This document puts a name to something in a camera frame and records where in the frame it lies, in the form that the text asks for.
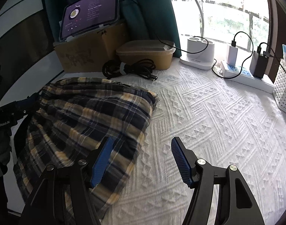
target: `blue gripper pad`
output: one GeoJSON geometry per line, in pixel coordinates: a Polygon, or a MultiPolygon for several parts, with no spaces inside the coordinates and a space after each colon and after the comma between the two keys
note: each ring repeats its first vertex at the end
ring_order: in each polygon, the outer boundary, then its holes
{"type": "Polygon", "coordinates": [[[113,143],[114,139],[109,137],[106,143],[104,144],[104,147],[101,150],[101,153],[99,154],[95,162],[95,165],[92,167],[92,178],[90,181],[92,187],[96,187],[97,184],[99,184],[102,179],[102,176],[108,164],[110,154],[112,153],[113,143]]]}
{"type": "Polygon", "coordinates": [[[191,187],[193,184],[191,167],[175,138],[171,141],[171,150],[183,182],[191,187]]]}

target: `perforated plastic basket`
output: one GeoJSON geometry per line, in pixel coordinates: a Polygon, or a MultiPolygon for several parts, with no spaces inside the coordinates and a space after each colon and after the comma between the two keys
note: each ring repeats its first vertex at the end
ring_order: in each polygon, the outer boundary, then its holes
{"type": "MultiPolygon", "coordinates": [[[[281,60],[281,65],[286,70],[286,63],[283,59],[281,60]]],[[[286,112],[286,74],[281,66],[278,69],[278,74],[275,79],[273,96],[279,109],[286,112]]]]}

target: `plaid fabric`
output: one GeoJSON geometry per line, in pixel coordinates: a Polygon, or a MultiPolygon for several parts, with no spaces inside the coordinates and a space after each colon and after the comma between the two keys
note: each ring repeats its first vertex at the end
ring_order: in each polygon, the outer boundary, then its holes
{"type": "MultiPolygon", "coordinates": [[[[153,92],[105,79],[69,78],[46,85],[14,166],[23,199],[49,163],[72,165],[80,152],[88,155],[108,135],[115,139],[110,164],[91,190],[103,218],[129,179],[157,101],[153,92]]],[[[66,203],[73,215],[68,190],[66,203]]]]}

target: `white velcro strap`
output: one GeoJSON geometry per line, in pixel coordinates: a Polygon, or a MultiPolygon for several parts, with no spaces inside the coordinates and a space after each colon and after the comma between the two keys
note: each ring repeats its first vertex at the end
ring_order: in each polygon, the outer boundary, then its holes
{"type": "Polygon", "coordinates": [[[120,73],[121,73],[122,75],[126,75],[126,72],[124,72],[124,66],[125,66],[125,63],[121,63],[121,64],[120,64],[120,73]]]}

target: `silver bolt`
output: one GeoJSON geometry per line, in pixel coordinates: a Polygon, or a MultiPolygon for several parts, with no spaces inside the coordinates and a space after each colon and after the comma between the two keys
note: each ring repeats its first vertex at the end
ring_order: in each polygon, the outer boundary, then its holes
{"type": "Polygon", "coordinates": [[[199,165],[205,165],[205,163],[206,163],[206,161],[203,159],[198,159],[197,162],[199,165]]]}
{"type": "Polygon", "coordinates": [[[235,165],[230,165],[229,169],[231,169],[232,171],[237,171],[238,168],[235,165]]]}
{"type": "Polygon", "coordinates": [[[47,166],[47,171],[52,171],[54,169],[54,166],[53,165],[48,165],[47,166]]]}
{"type": "Polygon", "coordinates": [[[78,164],[82,166],[82,165],[86,164],[86,160],[85,159],[80,159],[78,161],[78,164]]]}

